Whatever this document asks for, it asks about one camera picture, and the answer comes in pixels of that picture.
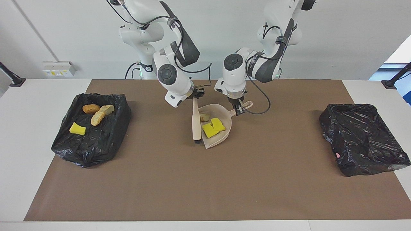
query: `blue object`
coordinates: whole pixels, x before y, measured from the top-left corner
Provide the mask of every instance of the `blue object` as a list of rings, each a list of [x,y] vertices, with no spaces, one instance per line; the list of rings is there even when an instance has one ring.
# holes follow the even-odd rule
[[[405,101],[411,105],[411,91],[409,93],[407,93],[404,97]]]

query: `tabletop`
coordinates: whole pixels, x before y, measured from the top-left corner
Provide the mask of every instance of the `tabletop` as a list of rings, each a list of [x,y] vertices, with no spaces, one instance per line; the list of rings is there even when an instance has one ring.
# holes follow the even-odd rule
[[[0,229],[76,230],[401,230],[400,221],[232,221],[232,222],[23,222],[54,157],[51,143],[75,95],[84,93],[91,80],[27,80],[0,98]],[[356,104],[375,105],[405,152],[411,153],[411,107],[395,90],[380,82],[343,81]],[[396,171],[411,195],[411,168]]]

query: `black plastic bag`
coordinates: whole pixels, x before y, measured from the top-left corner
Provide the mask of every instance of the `black plastic bag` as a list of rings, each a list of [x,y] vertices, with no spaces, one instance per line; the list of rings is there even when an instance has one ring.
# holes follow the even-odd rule
[[[374,175],[411,165],[373,105],[331,104],[319,119],[344,175]]]
[[[114,112],[104,117],[98,126],[91,125],[93,115],[83,112],[83,106],[114,105]],[[51,147],[62,159],[83,168],[104,163],[114,158],[127,132],[131,109],[125,95],[77,95],[60,127]],[[69,132],[73,123],[86,127],[85,136]]]

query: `dustpan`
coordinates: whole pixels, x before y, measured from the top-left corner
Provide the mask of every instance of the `dustpan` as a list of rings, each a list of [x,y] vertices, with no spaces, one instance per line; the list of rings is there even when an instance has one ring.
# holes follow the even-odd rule
[[[247,101],[247,102],[243,103],[243,107],[245,109],[248,109],[252,106],[253,106],[253,102],[251,102],[251,101]],[[202,113],[202,114],[211,115],[210,118],[219,118],[221,120],[221,122],[223,123],[223,125],[226,127],[225,131],[222,131],[219,134],[217,134],[217,135],[215,135],[215,136],[213,136],[209,139],[205,135],[204,131],[201,130],[201,137],[203,138],[203,142],[204,142],[204,145],[205,145],[206,149],[212,148],[212,147],[220,144],[221,142],[223,142],[225,139],[227,139],[227,137],[230,134],[231,126],[232,126],[231,118],[236,115],[235,110],[228,111],[222,105],[210,104],[210,105],[206,105],[204,107],[199,108],[199,112]],[[210,122],[204,122],[204,123],[201,123],[201,125],[203,126],[203,125],[208,124],[208,123],[210,123]]]

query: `black pole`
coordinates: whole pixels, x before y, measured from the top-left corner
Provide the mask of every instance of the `black pole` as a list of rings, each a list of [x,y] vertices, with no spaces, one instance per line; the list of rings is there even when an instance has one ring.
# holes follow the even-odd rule
[[[4,64],[2,62],[0,62],[0,69],[12,81],[12,83],[10,84],[10,87],[20,87],[24,83],[24,81],[26,80],[25,78],[20,78],[18,75],[14,74],[6,66],[4,66]]]
[[[397,82],[401,77],[403,77],[407,72],[411,70],[411,62],[405,66],[398,74],[394,76],[391,80],[383,80],[381,81],[385,88],[387,89],[397,89],[395,87],[395,82]]]

